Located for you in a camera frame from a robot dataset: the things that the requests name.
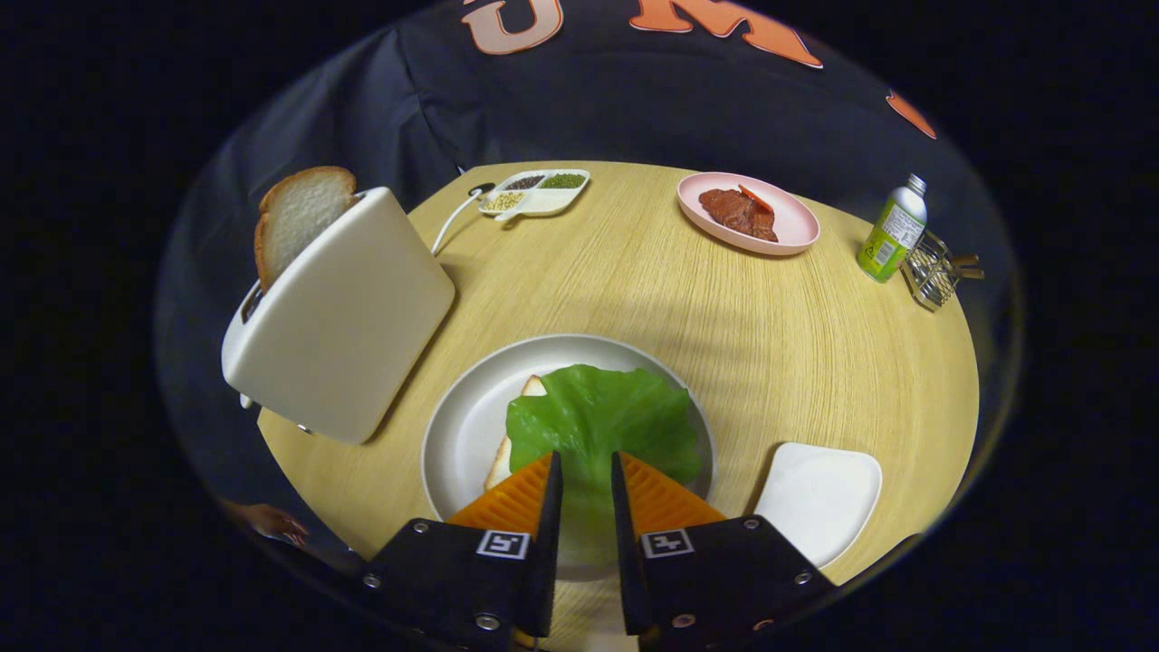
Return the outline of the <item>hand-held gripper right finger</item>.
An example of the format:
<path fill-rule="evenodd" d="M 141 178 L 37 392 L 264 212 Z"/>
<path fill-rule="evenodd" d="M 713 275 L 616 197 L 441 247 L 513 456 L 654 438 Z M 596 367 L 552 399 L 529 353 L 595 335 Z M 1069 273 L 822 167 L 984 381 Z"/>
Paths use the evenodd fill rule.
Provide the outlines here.
<path fill-rule="evenodd" d="M 765 517 L 724 517 L 625 450 L 611 488 L 622 618 L 642 651 L 753 651 L 836 598 Z"/>

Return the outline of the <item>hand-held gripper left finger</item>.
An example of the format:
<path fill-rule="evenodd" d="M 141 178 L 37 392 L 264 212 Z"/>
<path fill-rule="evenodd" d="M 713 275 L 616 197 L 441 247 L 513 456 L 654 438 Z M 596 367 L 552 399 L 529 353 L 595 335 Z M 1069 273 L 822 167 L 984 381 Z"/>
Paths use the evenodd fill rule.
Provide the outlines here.
<path fill-rule="evenodd" d="M 555 450 L 446 523 L 415 517 L 360 573 L 360 606 L 435 651 L 509 651 L 551 632 L 563 472 Z"/>

